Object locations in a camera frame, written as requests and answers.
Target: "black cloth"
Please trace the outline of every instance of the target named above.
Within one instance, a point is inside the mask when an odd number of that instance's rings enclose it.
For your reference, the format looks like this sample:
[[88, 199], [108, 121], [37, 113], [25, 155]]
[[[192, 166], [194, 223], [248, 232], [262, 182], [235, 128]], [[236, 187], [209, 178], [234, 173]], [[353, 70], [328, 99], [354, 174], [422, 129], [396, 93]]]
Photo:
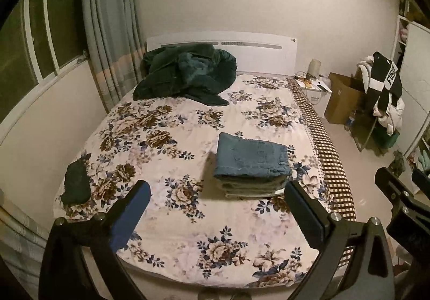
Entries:
[[161, 47], [143, 56], [147, 76], [133, 92], [133, 100], [186, 97], [207, 106], [228, 105], [218, 94], [236, 79], [236, 59], [212, 44]]
[[378, 101], [378, 109], [388, 113], [390, 105], [397, 106], [402, 96], [400, 69], [380, 52], [373, 54], [373, 66], [366, 94], [365, 110], [371, 111]]
[[87, 175], [87, 168], [82, 158], [69, 164], [64, 180], [64, 193], [61, 201], [64, 205], [80, 205], [91, 197], [91, 187]]

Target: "brown checkered fabric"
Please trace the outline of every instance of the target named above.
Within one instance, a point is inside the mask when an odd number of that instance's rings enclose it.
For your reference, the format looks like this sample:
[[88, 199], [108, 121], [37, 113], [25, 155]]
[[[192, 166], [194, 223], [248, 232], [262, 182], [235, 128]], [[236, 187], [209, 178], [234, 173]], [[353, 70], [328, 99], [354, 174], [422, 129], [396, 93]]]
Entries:
[[[317, 116], [312, 104], [303, 94], [301, 88], [294, 79], [288, 80], [289, 88], [294, 95], [299, 108], [305, 118], [306, 125], [313, 137], [313, 142], [317, 148], [318, 158], [321, 162], [324, 173], [324, 181], [330, 189], [333, 197], [332, 210], [340, 213], [344, 218], [355, 221], [355, 208], [351, 189], [347, 177], [343, 171], [339, 154], [329, 138], [320, 118]], [[347, 248], [339, 266], [348, 263], [351, 257], [352, 248]]]

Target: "striped curtain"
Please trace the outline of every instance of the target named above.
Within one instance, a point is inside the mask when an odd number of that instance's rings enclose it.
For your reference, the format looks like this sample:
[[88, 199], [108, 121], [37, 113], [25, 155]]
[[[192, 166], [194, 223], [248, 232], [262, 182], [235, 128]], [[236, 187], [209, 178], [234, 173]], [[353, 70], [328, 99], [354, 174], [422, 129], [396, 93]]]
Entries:
[[48, 235], [46, 229], [0, 190], [0, 255], [33, 299], [37, 299], [40, 266]]
[[95, 78], [108, 110], [142, 80], [145, 51], [136, 0], [82, 0]]

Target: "tile floor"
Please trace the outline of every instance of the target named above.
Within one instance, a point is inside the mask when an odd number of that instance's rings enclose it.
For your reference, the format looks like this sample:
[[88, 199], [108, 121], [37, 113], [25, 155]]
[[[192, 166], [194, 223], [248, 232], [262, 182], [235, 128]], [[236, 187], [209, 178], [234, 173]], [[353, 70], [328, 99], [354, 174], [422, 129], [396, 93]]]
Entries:
[[[375, 185], [375, 173], [378, 168], [387, 167], [390, 164], [394, 159], [393, 151], [396, 150], [396, 147], [389, 150], [384, 156], [378, 151], [375, 154], [371, 149], [365, 149], [360, 153], [354, 139], [349, 132], [343, 129], [343, 125], [329, 124], [326, 120], [323, 120], [323, 124], [343, 163], [354, 198], [357, 220], [365, 222], [372, 216], [377, 216], [386, 227], [391, 219], [392, 205]], [[143, 276], [140, 272], [136, 273], [133, 270], [130, 270], [130, 275], [148, 300], [195, 300], [197, 293], [201, 290], [201, 287], [198, 286]], [[253, 289], [250, 294], [254, 300], [286, 300], [292, 291], [291, 287], [276, 287]], [[220, 300], [229, 300], [234, 290], [220, 289], [218, 293]], [[103, 291], [101, 295], [110, 298]]]

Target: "floral bedsheet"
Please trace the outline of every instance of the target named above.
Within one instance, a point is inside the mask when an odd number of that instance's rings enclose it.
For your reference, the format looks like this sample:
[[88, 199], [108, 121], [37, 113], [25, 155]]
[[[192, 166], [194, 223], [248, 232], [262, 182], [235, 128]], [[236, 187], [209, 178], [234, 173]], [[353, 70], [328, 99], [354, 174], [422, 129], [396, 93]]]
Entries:
[[243, 74], [208, 107], [185, 98], [133, 101], [127, 94], [79, 154], [92, 197], [55, 217], [107, 211], [137, 180], [151, 201], [127, 246], [126, 262], [173, 280], [221, 287], [289, 286], [318, 252], [307, 244], [282, 196], [227, 199], [212, 176], [218, 134], [285, 144], [293, 177], [329, 211], [332, 197], [302, 112], [286, 79]]

